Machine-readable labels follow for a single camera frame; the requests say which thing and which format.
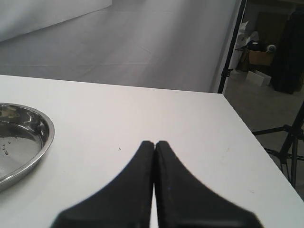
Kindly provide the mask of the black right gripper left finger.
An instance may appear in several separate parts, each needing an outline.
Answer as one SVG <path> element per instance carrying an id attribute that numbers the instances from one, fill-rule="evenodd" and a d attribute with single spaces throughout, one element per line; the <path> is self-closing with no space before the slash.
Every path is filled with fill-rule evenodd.
<path id="1" fill-rule="evenodd" d="M 54 228 L 148 228 L 154 144 L 143 141 L 126 167 L 91 197 L 59 213 Z"/>

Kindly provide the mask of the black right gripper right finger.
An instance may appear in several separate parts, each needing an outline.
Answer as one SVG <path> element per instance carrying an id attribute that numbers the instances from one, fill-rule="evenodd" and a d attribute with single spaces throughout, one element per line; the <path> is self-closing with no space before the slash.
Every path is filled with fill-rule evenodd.
<path id="1" fill-rule="evenodd" d="M 260 228 L 256 215 L 202 184 L 168 142 L 155 147 L 154 186 L 161 228 Z"/>

